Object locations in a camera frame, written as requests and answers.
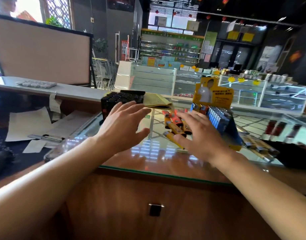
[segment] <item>green plant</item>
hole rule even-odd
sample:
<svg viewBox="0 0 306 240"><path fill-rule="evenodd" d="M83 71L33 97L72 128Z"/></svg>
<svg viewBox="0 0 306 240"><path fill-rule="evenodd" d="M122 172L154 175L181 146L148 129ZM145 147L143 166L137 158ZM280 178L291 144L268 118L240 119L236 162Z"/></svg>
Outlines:
<svg viewBox="0 0 306 240"><path fill-rule="evenodd" d="M106 48L108 48L108 41L106 39L97 39L93 47L97 52L105 52Z"/></svg>
<svg viewBox="0 0 306 240"><path fill-rule="evenodd" d="M48 18L45 21L45 23L48 24L48 25L52 25L52 26L63 28L63 25L60 24L60 22L54 16L51 16L50 18Z"/></svg>

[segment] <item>bottle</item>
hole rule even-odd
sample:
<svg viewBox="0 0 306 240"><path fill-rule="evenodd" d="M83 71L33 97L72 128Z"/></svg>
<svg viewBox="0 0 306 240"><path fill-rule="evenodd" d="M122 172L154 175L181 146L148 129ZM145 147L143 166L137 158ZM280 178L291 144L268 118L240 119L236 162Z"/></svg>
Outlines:
<svg viewBox="0 0 306 240"><path fill-rule="evenodd" d="M272 132L269 140L270 141L277 141L280 134L285 129L286 123L285 122L279 122L278 125L275 127L274 131Z"/></svg>
<svg viewBox="0 0 306 240"><path fill-rule="evenodd" d="M295 136L297 135L297 133L299 132L299 129L302 127L302 125L300 124L295 124L293 126L292 131L289 133L289 135L285 138L284 143L288 143L291 144L295 138Z"/></svg>
<svg viewBox="0 0 306 240"><path fill-rule="evenodd" d="M265 132L261 135L262 140L269 140L272 131L274 130L274 127L276 125L276 120L270 120L267 124L267 127L265 129Z"/></svg>

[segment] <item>yellow cardboard display header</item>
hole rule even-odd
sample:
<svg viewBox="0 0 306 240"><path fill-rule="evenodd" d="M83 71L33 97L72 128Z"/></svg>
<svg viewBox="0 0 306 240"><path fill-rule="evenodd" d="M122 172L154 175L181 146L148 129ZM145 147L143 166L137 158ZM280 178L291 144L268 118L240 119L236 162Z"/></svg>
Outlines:
<svg viewBox="0 0 306 240"><path fill-rule="evenodd" d="M232 88L219 87L217 77L202 77L195 85L193 103L229 109L233 101Z"/></svg>

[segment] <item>window lattice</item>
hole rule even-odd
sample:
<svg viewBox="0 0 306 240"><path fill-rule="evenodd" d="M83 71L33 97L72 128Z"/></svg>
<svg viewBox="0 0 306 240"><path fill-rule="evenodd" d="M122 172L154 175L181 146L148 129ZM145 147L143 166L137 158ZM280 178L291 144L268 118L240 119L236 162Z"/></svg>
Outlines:
<svg viewBox="0 0 306 240"><path fill-rule="evenodd" d="M65 28L71 28L68 0L47 0L49 15L54 16Z"/></svg>

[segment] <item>red lantern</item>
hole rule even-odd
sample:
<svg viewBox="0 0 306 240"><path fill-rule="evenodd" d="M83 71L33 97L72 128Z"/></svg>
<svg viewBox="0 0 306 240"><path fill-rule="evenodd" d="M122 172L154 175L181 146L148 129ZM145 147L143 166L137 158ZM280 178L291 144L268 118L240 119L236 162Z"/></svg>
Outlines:
<svg viewBox="0 0 306 240"><path fill-rule="evenodd" d="M223 0L223 4L225 5L226 3L228 3L229 0Z"/></svg>

